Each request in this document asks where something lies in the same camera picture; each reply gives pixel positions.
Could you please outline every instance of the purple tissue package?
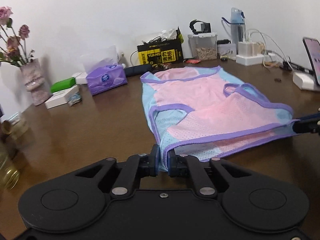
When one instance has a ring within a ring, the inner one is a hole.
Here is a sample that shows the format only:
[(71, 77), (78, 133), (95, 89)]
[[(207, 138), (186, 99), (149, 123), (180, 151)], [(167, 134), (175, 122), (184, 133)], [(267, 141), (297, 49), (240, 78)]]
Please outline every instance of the purple tissue package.
[(87, 82), (93, 96), (128, 83), (122, 65), (98, 67), (87, 75)]

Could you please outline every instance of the screw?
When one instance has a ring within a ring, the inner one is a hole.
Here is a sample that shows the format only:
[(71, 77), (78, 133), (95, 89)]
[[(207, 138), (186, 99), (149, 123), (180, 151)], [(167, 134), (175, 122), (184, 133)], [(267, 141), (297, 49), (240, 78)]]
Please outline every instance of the screw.
[(199, 192), (202, 194), (202, 195), (206, 195), (206, 196), (209, 196), (209, 195), (213, 195), (216, 191), (214, 188), (212, 187), (203, 187), (199, 190)]
[(112, 189), (112, 193), (119, 196), (128, 193), (128, 190), (125, 187), (115, 187)]
[(166, 198), (166, 197), (169, 197), (169, 195), (167, 193), (160, 193), (159, 197)]

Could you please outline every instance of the green object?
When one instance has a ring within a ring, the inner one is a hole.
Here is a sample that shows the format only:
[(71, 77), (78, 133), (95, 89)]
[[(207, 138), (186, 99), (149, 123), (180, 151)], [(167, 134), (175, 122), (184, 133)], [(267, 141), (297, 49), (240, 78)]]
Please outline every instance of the green object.
[(50, 88), (51, 93), (58, 92), (73, 87), (76, 84), (76, 78), (68, 78), (53, 84)]

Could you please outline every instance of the brown tabletop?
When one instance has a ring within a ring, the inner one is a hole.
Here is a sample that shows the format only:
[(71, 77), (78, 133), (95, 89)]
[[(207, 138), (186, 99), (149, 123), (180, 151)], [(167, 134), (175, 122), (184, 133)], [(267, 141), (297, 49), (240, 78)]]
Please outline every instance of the brown tabletop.
[[(315, 113), (320, 107), (320, 93), (300, 91), (292, 82), (292, 74), (280, 69), (245, 67), (231, 60), (200, 65), (221, 65), (256, 86), (271, 102), (290, 105), (295, 117)], [(24, 155), (19, 153), (14, 159), (21, 170), (17, 185), (0, 193), (0, 233), (6, 239), (25, 230), (17, 204), (31, 186), (108, 156), (121, 162), (135, 153), (148, 153), (156, 142), (143, 113), (139, 76), (128, 78), (128, 85), (94, 97), (82, 86), (81, 94), (83, 101), (72, 107), (62, 105), (47, 110), (41, 105), (25, 111), (35, 142), (24, 150)], [(304, 134), (242, 151), (227, 160), (299, 186), (310, 199), (302, 229), (312, 239), (320, 239), (319, 149), (319, 135)], [(184, 179), (171, 179), (166, 173), (141, 180), (141, 188), (184, 187)]]

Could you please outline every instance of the vase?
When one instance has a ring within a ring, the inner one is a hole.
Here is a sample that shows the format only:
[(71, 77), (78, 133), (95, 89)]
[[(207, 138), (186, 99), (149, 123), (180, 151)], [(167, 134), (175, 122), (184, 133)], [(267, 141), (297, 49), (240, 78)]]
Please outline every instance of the vase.
[(50, 98), (51, 93), (46, 88), (39, 60), (36, 58), (31, 62), (22, 65), (20, 70), (23, 77), (23, 84), (25, 85), (26, 90), (31, 93), (33, 104), (38, 106), (47, 101)]

